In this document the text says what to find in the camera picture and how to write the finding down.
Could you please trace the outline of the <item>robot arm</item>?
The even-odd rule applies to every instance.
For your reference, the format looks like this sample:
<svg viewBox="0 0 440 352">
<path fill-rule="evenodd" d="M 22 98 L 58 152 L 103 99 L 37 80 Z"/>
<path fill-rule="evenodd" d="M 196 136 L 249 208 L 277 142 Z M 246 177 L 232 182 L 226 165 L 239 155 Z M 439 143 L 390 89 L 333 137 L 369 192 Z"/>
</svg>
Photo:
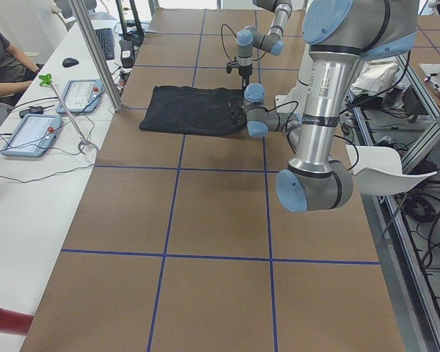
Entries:
<svg viewBox="0 0 440 352">
<path fill-rule="evenodd" d="M 237 56 L 234 63 L 241 77 L 242 89 L 249 85 L 249 79 L 253 70 L 253 48 L 264 53 L 278 56 L 284 48 L 282 37 L 287 22 L 293 12 L 293 5 L 288 0 L 254 0 L 253 5 L 274 14 L 270 28 L 263 34 L 253 26 L 247 26 L 237 33 Z"/>
<path fill-rule="evenodd" d="M 285 209 L 328 210 L 351 198 L 351 175 L 330 156 L 351 68 L 359 60 L 410 51 L 418 11 L 417 1 L 314 1 L 302 25 L 312 65 L 307 93 L 296 100 L 299 113 L 267 109 L 260 84 L 245 88 L 243 110 L 249 135 L 264 137 L 280 131 L 295 153 L 276 179 L 276 193 Z"/>
</svg>

